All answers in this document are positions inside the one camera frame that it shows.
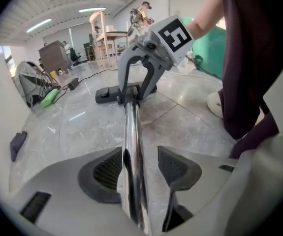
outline green object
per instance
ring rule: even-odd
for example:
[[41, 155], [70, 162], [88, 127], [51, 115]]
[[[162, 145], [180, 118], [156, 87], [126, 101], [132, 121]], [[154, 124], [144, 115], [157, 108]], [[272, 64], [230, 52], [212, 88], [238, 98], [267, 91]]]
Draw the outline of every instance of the green object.
[[[182, 19], [184, 24], [191, 20], [192, 18]], [[216, 78], [222, 78], [225, 39], [225, 30], [216, 26], [208, 34], [195, 41], [192, 50], [195, 55], [203, 58], [200, 67], [197, 67], [197, 69], [211, 74]]]
[[43, 99], [41, 102], [42, 107], [46, 108], [51, 105], [58, 93], [59, 90], [55, 88], [48, 95], [46, 95], [45, 99]]

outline metal pole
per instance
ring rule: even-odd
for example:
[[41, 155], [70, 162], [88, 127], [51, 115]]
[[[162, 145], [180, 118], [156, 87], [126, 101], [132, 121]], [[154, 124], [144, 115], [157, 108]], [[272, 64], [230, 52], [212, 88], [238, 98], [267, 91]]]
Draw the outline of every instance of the metal pole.
[[149, 234], [148, 192], [143, 165], [139, 106], [129, 101], [125, 107], [123, 146], [124, 205], [126, 214], [145, 234]]

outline black cap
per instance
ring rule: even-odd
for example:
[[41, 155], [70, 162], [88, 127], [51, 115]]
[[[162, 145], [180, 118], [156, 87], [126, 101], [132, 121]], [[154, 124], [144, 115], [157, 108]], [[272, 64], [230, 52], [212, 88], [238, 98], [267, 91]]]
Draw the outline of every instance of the black cap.
[[142, 5], [147, 4], [149, 6], [149, 9], [152, 9], [152, 7], [150, 6], [149, 2], [143, 2]]

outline backpack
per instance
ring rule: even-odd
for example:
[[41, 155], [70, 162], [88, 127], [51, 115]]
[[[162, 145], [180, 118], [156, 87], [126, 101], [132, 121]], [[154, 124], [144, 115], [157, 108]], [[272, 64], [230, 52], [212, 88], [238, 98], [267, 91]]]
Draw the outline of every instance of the backpack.
[[132, 24], [137, 24], [140, 20], [142, 20], [142, 15], [138, 11], [138, 9], [131, 9], [131, 11], [130, 11], [130, 22]]

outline white shoe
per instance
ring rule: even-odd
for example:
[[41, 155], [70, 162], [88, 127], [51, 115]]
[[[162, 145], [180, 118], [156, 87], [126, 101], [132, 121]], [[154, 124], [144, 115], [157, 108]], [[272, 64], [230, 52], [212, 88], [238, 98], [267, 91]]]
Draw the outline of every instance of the white shoe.
[[208, 96], [207, 106], [214, 115], [223, 118], [221, 100], [218, 92], [214, 92]]

